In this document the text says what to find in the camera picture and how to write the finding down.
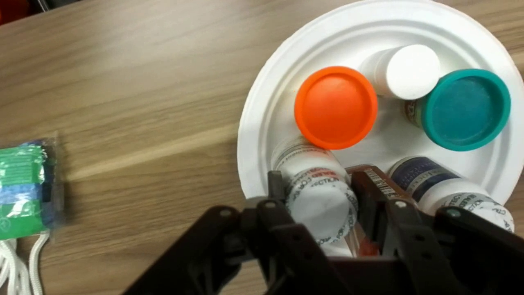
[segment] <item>plastic bottle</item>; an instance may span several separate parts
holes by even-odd
[[[472,181],[462,179],[428,158],[400,161],[390,178],[407,191],[428,215],[443,207],[461,207],[493,225],[515,232],[511,214]]]
[[[358,197],[336,158],[308,143],[295,143],[277,160],[287,188],[287,209],[318,245],[348,237],[358,222]]]

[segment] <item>cable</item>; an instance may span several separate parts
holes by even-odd
[[[30,269],[17,255],[17,240],[0,242],[0,288],[7,286],[7,295],[43,295],[40,281],[40,256],[50,233],[42,233],[30,253]]]

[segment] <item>wood grain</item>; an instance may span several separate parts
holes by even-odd
[[[209,207],[241,209],[236,130],[282,42],[348,2],[86,0],[0,27],[0,142],[60,133],[69,224],[50,295],[122,294]],[[449,0],[524,71],[524,2]],[[524,186],[508,204],[524,235]],[[263,294],[256,265],[225,294]]]

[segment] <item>bottle lid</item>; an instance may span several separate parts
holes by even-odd
[[[325,150],[344,150],[369,135],[377,111],[377,94],[361,73],[326,68],[300,88],[295,122],[310,143]]]
[[[448,74],[423,104],[423,127],[439,147],[472,151],[495,140],[508,124],[511,99],[493,73],[467,70]]]

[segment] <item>teal bottle cap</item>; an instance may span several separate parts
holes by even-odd
[[[507,84],[482,70],[444,76],[421,111],[426,135],[453,151],[472,151],[495,140],[508,124],[511,97]]]

